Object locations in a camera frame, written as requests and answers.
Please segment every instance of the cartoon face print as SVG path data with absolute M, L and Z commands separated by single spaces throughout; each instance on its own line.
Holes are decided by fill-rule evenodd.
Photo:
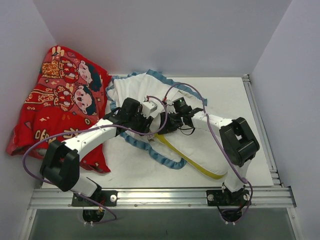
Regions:
M 80 85 L 74 93 L 74 102 L 86 115 L 96 113 L 95 99 L 86 85 Z
M 79 63 L 79 69 L 78 69 L 80 76 L 83 80 L 85 80 L 88 84 L 90 84 L 93 80 L 91 78 L 91 72 L 89 71 L 88 66 L 86 65 L 86 62 L 81 60 Z
M 78 66 L 78 72 L 83 80 L 86 81 L 89 88 L 98 92 L 102 86 L 98 71 L 89 63 L 81 60 Z

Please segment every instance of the screw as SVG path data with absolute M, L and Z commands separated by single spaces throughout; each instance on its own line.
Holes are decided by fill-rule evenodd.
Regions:
M 250 198 L 249 194 L 243 195 L 243 199 L 244 199 L 244 200 L 248 201 L 249 198 Z
M 117 196 L 116 196 L 116 195 L 111 195 L 111 196 L 110 196 L 110 201 L 111 201 L 112 203 L 114 203 L 115 201 L 117 201 Z
M 214 200 L 214 195 L 213 194 L 209 194 L 207 199 L 208 199 L 208 201 L 212 202 Z

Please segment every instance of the black mounting bracket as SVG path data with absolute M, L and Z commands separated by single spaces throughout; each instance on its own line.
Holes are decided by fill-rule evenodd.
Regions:
M 244 188 L 241 188 L 239 191 L 236 192 L 230 192 L 227 188 L 225 190 L 221 189 L 206 191 L 207 204 L 211 207 L 241 207 L 248 203 L 249 198 L 249 191 Z
M 69 191 L 80 176 L 79 154 L 65 142 L 54 140 L 45 153 L 40 173 L 63 192 Z
M 116 190 L 101 190 L 99 191 L 99 196 L 95 197 L 94 200 L 106 207 L 115 207 L 117 206 L 118 192 Z M 73 194 L 71 206 L 72 207 L 92 207 L 96 205 L 90 201 L 83 199 L 82 197 L 76 194 Z
M 144 117 L 142 115 L 142 105 L 139 101 L 127 97 L 122 104 L 122 107 L 117 107 L 110 113 L 107 113 L 103 119 L 107 119 L 113 124 L 121 125 L 130 128 L 140 133 L 148 133 L 153 117 Z M 117 127 L 116 136 L 123 133 L 125 130 Z

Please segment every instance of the white cloth with blue trim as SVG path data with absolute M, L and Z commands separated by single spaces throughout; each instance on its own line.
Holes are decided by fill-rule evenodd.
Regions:
M 147 95 L 163 99 L 169 87 L 175 84 L 172 79 L 167 79 L 161 73 L 152 70 L 140 74 L 133 73 L 128 77 L 115 76 L 112 82 L 113 85 L 106 90 L 108 100 L 111 101 L 111 110 L 120 107 L 126 98 L 133 98 L 141 103 L 145 101 Z M 167 99 L 172 101 L 180 97 L 184 97 L 187 104 L 191 105 L 192 108 L 202 108 L 200 96 L 185 85 L 177 85 L 167 95 Z M 163 112 L 162 106 L 158 106 L 157 112 Z M 150 130 L 152 132 L 156 131 L 159 125 L 160 117 L 158 116 L 153 120 Z M 178 170 L 187 163 L 185 159 L 156 137 L 139 136 L 132 132 L 124 132 L 121 136 L 131 145 L 147 150 L 153 159 L 169 168 Z M 180 131 L 175 131 L 165 134 L 165 137 L 179 152 L 182 152 L 206 171 L 218 176 L 223 176 L 227 172 L 228 165 L 223 158 L 212 159 L 212 156 L 216 156 L 218 153 L 208 145 L 214 144 L 209 132 L 197 129 L 194 134 L 185 136 Z

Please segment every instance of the gray floor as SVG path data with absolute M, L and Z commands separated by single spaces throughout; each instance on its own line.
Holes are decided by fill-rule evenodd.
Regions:
M 293 240 L 287 210 L 250 209 L 236 226 L 216 209 L 117 210 L 119 220 L 83 226 L 81 210 L 38 210 L 29 240 Z

